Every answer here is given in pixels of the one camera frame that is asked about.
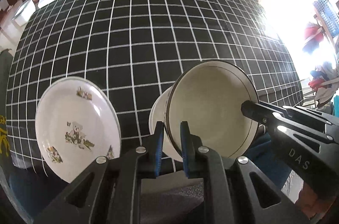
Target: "blue plastic basket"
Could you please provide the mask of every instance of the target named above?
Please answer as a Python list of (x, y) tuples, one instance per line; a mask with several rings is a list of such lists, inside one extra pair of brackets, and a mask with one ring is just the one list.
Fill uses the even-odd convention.
[(324, 20), (332, 37), (339, 35), (339, 18), (328, 0), (316, 0), (313, 6)]

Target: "tablecloth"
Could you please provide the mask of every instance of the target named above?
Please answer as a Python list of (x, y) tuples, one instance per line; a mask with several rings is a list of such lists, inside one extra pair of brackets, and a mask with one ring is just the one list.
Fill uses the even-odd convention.
[[(243, 69), (263, 101), (302, 104), (290, 54), (252, 0), (57, 0), (39, 9), (18, 44), (7, 88), (14, 165), (52, 173), (38, 148), (35, 114), (56, 80), (84, 77), (104, 91), (118, 115), (124, 154), (150, 134), (158, 96), (209, 59)], [(163, 154), (161, 173), (179, 169)]]

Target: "teal object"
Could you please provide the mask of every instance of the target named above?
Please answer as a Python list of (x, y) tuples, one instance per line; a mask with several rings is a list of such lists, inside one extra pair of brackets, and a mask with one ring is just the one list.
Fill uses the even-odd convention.
[(339, 96), (334, 97), (334, 115), (339, 117)]

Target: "metal screw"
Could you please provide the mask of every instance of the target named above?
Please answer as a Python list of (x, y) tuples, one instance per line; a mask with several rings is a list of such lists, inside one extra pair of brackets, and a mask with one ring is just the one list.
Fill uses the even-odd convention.
[(136, 151), (137, 153), (145, 153), (145, 152), (146, 152), (146, 148), (145, 148), (145, 147), (137, 147), (137, 148), (135, 149), (135, 151)]
[(246, 156), (240, 156), (238, 158), (238, 162), (244, 165), (244, 164), (247, 164), (249, 162), (249, 159)]
[(103, 164), (107, 161), (106, 157), (105, 156), (99, 156), (97, 159), (96, 159), (96, 162), (98, 164)]
[(209, 151), (209, 148), (208, 147), (204, 147), (204, 146), (201, 146), (198, 148), (198, 151), (200, 153), (207, 153)]

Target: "printed decoration on plate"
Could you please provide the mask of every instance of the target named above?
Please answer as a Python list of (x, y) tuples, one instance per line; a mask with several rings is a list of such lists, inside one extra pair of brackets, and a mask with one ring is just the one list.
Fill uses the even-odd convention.
[(80, 86), (77, 90), (77, 96), (79, 96), (83, 99), (92, 100), (92, 94), (84, 91)]
[(59, 155), (58, 151), (56, 150), (55, 147), (48, 147), (46, 149), (47, 153), (48, 153), (48, 157), (52, 160), (53, 163), (62, 163), (62, 158)]
[(108, 159), (110, 159), (110, 160), (111, 160), (111, 159), (114, 159), (112, 145), (110, 145), (110, 148), (108, 149), (108, 152), (107, 152), (106, 157), (107, 157)]
[(72, 123), (72, 130), (70, 132), (66, 132), (65, 140), (66, 143), (74, 144), (81, 149), (85, 149), (85, 147), (91, 150), (91, 147), (94, 147), (95, 144), (85, 139), (86, 135), (81, 131), (82, 125), (74, 121)]

